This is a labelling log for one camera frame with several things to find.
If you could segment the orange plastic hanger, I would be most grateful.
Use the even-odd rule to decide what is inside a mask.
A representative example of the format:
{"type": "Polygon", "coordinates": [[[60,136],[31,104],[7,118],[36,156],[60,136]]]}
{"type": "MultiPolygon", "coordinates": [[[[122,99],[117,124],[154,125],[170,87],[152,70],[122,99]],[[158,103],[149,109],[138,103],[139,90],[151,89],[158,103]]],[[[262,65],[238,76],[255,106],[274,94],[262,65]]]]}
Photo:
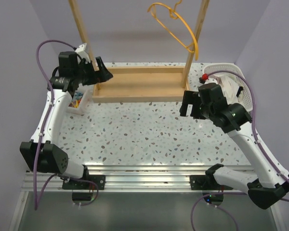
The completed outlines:
{"type": "Polygon", "coordinates": [[[177,0],[173,6],[163,2],[151,3],[147,12],[161,25],[186,51],[193,55],[196,61],[199,57],[198,40],[188,22],[178,12],[182,0],[177,0]]]}

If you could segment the yellow clothespin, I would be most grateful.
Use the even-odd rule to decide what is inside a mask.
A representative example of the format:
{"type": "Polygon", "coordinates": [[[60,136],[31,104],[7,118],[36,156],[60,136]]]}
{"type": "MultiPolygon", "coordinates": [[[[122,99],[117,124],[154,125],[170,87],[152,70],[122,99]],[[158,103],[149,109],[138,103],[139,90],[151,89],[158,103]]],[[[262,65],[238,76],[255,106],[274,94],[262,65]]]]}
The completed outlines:
{"type": "Polygon", "coordinates": [[[72,102],[72,103],[71,103],[71,106],[72,106],[73,108],[78,108],[78,107],[79,107],[79,101],[72,102]]]}

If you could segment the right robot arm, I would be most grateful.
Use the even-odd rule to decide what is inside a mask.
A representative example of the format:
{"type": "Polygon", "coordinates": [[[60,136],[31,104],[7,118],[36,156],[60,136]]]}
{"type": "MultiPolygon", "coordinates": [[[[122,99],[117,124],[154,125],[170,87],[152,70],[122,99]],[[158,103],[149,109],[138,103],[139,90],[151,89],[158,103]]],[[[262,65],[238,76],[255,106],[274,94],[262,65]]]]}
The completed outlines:
{"type": "Polygon", "coordinates": [[[206,170],[202,189],[227,186],[239,190],[261,209],[268,209],[289,192],[289,172],[257,139],[249,112],[239,103],[228,104],[220,85],[209,83],[200,86],[198,91],[186,90],[180,108],[181,116],[186,116],[189,105],[192,105],[192,118],[208,119],[221,128],[255,170],[255,174],[246,174],[215,164],[206,170]]]}

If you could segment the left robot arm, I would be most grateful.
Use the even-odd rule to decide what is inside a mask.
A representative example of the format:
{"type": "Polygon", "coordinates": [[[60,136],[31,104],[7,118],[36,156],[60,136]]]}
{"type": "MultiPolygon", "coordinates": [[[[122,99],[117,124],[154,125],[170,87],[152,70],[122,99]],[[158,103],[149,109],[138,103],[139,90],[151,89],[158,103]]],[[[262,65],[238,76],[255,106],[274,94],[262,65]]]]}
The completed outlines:
{"type": "Polygon", "coordinates": [[[84,165],[68,158],[58,146],[63,116],[79,85],[95,85],[110,80],[113,75],[100,56],[96,57],[98,70],[94,70],[82,51],[64,51],[58,55],[59,65],[53,70],[47,87],[46,104],[39,124],[29,141],[23,141],[20,152],[33,172],[34,184],[37,173],[52,173],[64,179],[70,178],[80,189],[92,189],[91,178],[84,165]]]}

